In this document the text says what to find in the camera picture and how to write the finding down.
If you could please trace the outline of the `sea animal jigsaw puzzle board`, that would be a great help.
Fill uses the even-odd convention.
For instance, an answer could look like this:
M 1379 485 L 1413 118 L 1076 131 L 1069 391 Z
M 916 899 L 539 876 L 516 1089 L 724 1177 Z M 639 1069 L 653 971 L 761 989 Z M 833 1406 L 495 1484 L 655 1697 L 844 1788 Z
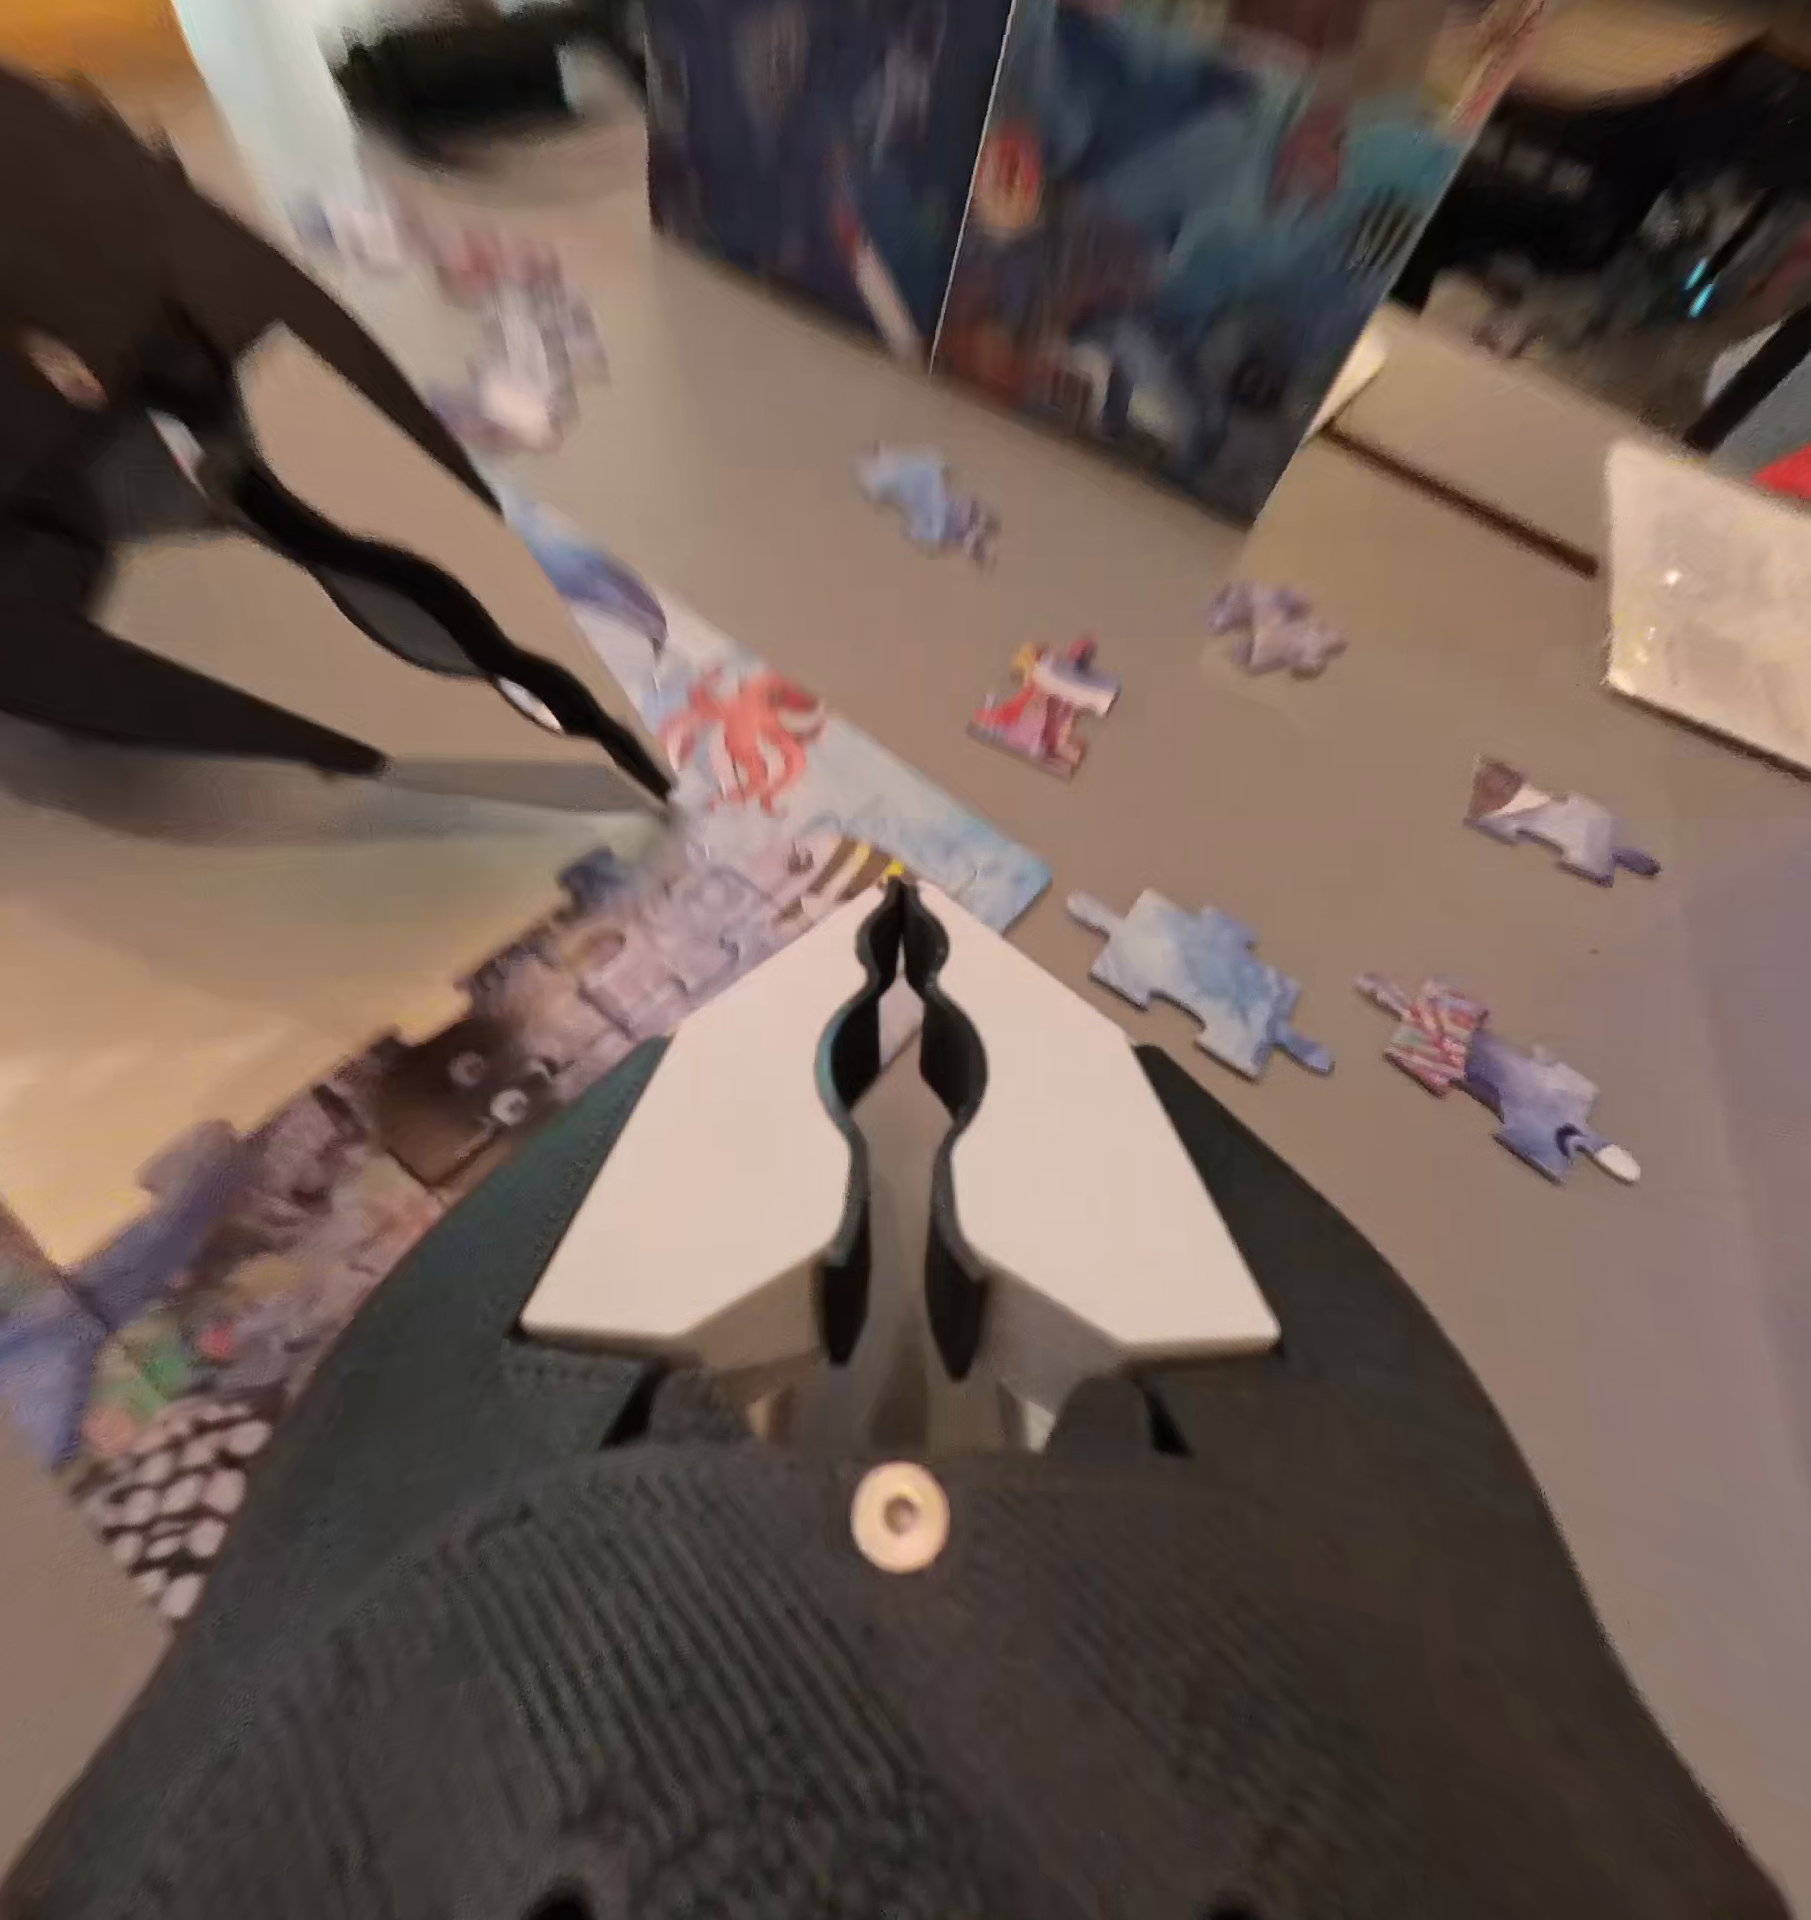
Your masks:
M 677 623 L 620 678 L 687 752 L 689 825 L 580 853 L 556 905 L 455 980 L 434 1031 L 371 1038 L 253 1127 L 195 1121 L 144 1207 L 53 1260 L 0 1200 L 0 1403 L 150 1610 L 199 1605 L 278 1417 L 391 1265 L 632 1047 L 844 899 L 925 876 L 1008 930 L 1037 850 L 797 685 Z

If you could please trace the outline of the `light blue puzzle piece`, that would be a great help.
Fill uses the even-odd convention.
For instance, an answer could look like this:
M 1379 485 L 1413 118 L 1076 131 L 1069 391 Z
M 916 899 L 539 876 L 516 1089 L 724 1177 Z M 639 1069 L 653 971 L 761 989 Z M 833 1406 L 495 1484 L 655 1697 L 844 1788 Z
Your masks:
M 1329 1047 L 1296 1026 L 1297 975 L 1261 958 L 1255 934 L 1223 912 L 1182 909 L 1157 889 L 1140 891 L 1127 909 L 1074 891 L 1063 909 L 1103 939 L 1091 980 L 1138 1011 L 1165 1002 L 1187 1014 L 1199 1025 L 1199 1051 L 1212 1061 L 1247 1081 L 1263 1078 L 1273 1055 L 1315 1076 L 1333 1073 Z

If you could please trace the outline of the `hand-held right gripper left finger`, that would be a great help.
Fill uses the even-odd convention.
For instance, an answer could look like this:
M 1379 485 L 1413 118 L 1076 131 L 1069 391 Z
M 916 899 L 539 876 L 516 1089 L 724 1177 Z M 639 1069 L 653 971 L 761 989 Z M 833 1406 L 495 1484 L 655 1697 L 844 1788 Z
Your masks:
M 539 1341 L 779 1386 L 856 1356 L 870 1144 L 900 968 L 891 881 L 839 907 L 664 1042 L 532 1288 Z

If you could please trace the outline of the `pink coral puzzle piece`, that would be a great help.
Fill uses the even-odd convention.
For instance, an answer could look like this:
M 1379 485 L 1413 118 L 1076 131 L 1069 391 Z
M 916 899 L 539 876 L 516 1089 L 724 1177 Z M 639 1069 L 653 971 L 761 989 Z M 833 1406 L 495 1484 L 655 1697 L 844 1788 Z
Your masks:
M 1507 1042 L 1487 1004 L 1444 978 L 1408 992 L 1360 974 L 1354 987 L 1395 1019 L 1382 1057 L 1433 1097 L 1461 1091 L 1475 1100 L 1495 1118 L 1497 1143 L 1539 1174 L 1563 1184 L 1572 1163 L 1588 1158 L 1604 1177 L 1639 1184 L 1638 1158 L 1588 1127 L 1595 1082 L 1546 1047 Z

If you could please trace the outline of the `red coral puzzle piece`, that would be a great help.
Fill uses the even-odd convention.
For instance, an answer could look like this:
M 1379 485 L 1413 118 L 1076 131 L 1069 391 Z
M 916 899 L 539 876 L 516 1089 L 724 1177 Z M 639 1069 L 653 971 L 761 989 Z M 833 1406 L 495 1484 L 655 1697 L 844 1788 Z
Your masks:
M 1116 675 L 1083 633 L 1066 643 L 1024 643 L 997 686 L 971 710 L 966 735 L 1040 773 L 1071 779 L 1085 761 L 1085 721 L 1103 721 L 1121 694 Z

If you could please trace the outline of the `purple white puzzle piece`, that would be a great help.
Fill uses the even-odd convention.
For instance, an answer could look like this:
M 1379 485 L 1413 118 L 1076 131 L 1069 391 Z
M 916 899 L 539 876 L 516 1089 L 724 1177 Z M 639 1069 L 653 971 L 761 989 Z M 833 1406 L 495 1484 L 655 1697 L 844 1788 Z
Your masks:
M 1539 845 L 1554 853 L 1563 871 L 1595 885 L 1613 885 L 1621 871 L 1642 879 L 1662 871 L 1655 853 L 1621 838 L 1609 806 L 1539 787 L 1495 756 L 1480 756 L 1474 767 L 1465 823 L 1507 846 Z

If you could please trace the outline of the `row of loose jigsaw pieces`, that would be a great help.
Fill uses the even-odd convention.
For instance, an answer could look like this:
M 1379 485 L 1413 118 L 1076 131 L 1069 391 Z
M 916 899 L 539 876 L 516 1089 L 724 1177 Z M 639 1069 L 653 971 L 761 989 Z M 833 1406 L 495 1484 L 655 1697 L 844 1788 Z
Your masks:
M 368 193 L 298 198 L 292 222 L 308 252 L 364 276 L 409 278 L 465 317 L 472 347 L 460 377 L 427 384 L 431 409 L 460 444 L 556 451 L 582 387 L 605 377 L 597 317 L 546 242 L 492 224 L 434 224 Z M 958 485 L 936 449 L 875 444 L 856 455 L 854 476 L 920 550 L 992 562 L 1002 520 Z

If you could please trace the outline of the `instruction sheet in clear sleeve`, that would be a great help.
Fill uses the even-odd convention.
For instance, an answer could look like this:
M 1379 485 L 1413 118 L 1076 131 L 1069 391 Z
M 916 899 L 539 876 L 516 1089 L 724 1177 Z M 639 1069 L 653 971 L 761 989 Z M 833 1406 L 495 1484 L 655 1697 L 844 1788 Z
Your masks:
M 1618 440 L 1604 525 L 1604 690 L 1811 776 L 1811 515 Z

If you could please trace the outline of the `white stand with flat base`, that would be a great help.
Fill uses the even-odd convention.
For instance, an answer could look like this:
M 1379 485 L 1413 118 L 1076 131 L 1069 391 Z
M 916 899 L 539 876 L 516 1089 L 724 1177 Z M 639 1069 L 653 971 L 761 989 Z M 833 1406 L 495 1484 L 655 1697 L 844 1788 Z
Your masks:
M 1343 366 L 1327 387 L 1315 414 L 1308 421 L 1307 440 L 1329 428 L 1366 387 L 1379 377 L 1391 355 L 1391 330 L 1373 317 L 1356 338 Z

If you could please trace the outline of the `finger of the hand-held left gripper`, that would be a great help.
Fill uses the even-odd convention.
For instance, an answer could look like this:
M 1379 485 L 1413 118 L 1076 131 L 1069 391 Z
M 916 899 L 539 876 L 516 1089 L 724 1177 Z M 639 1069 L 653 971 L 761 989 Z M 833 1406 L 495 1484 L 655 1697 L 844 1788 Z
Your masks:
M 485 801 L 669 801 L 627 686 L 485 484 L 469 485 L 292 333 L 239 372 L 243 529 L 310 566 L 396 665 L 371 679 L 388 779 Z
M 101 626 L 175 665 L 372 746 L 381 779 L 421 796 L 563 812 L 667 806 L 667 767 L 622 686 L 528 560 L 501 581 L 500 626 L 532 614 L 558 657 L 510 647 L 473 678 L 381 645 L 314 579 L 239 534 L 129 547 Z

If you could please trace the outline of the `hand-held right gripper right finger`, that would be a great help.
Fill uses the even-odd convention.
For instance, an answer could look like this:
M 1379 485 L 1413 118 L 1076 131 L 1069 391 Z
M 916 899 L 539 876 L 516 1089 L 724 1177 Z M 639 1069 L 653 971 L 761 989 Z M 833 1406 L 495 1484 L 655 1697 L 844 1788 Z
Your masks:
M 931 885 L 904 891 L 904 980 L 946 1114 L 927 1322 L 1008 1444 L 1042 1447 L 1085 1381 L 1273 1352 L 1276 1313 L 1130 1038 Z

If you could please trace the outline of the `illustrated puzzle box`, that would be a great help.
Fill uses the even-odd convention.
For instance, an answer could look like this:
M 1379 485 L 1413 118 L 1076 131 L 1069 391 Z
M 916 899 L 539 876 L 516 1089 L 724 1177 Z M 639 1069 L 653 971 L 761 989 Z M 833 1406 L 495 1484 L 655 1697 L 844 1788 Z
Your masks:
M 653 226 L 1252 525 L 1546 11 L 653 1 Z

